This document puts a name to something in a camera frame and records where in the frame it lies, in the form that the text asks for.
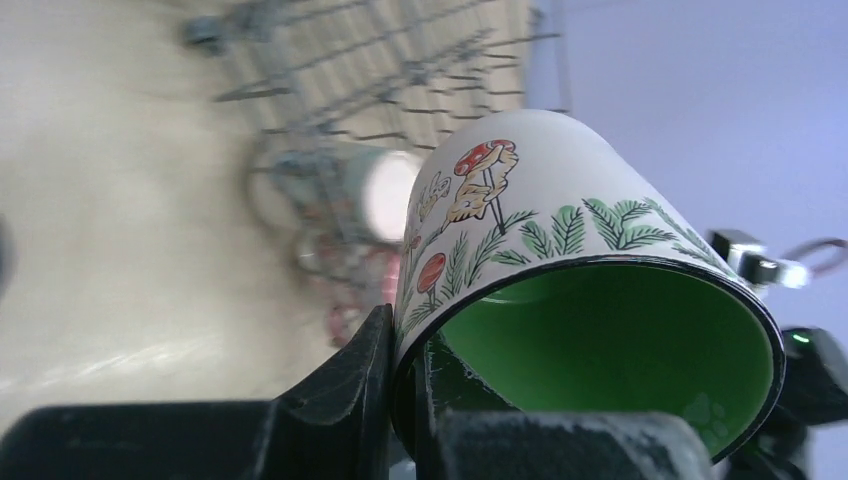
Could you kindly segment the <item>tall cream seahorse cup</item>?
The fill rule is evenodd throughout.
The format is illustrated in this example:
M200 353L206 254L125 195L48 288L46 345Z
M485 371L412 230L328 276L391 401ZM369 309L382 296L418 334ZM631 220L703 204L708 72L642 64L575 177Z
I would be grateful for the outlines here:
M314 151L260 150L243 172L260 223L342 229L354 243L397 244L424 160L403 150L337 142Z

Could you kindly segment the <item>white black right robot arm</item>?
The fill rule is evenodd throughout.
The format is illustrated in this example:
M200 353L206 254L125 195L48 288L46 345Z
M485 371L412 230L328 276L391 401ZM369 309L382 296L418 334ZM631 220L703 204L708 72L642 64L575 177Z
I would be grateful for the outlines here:
M847 420L847 354L821 328L782 331L787 355L777 404L758 431L729 456L729 480L810 479L811 429Z

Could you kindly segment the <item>green interior mushroom mug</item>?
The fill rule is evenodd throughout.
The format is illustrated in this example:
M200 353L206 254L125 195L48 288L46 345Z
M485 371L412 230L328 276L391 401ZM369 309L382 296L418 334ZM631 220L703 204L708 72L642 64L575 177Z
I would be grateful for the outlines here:
M425 160L395 301L391 418L414 443L414 364L445 347L457 407L662 412L720 461L773 411L779 329L753 290L584 123L474 120Z

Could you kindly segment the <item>pink ghost pattern mug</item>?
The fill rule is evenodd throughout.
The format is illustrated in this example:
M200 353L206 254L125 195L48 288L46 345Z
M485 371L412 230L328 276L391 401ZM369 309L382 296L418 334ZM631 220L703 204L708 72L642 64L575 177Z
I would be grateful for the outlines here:
M393 245L342 244L306 232L292 250L300 275L328 304L324 325L335 347L352 339L373 307L395 301L400 255Z

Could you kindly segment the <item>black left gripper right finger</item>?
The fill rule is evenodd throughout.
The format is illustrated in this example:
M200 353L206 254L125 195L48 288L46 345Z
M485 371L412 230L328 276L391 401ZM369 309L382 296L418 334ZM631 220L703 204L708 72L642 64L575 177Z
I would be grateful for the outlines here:
M514 410L447 347L413 364L420 479L711 479L682 419L657 412Z

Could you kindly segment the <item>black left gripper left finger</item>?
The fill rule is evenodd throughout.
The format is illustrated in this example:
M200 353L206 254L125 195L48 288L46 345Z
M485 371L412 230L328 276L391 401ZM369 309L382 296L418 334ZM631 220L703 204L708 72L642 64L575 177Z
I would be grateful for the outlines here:
M5 479L385 479L392 309L271 400L48 406L1 440Z

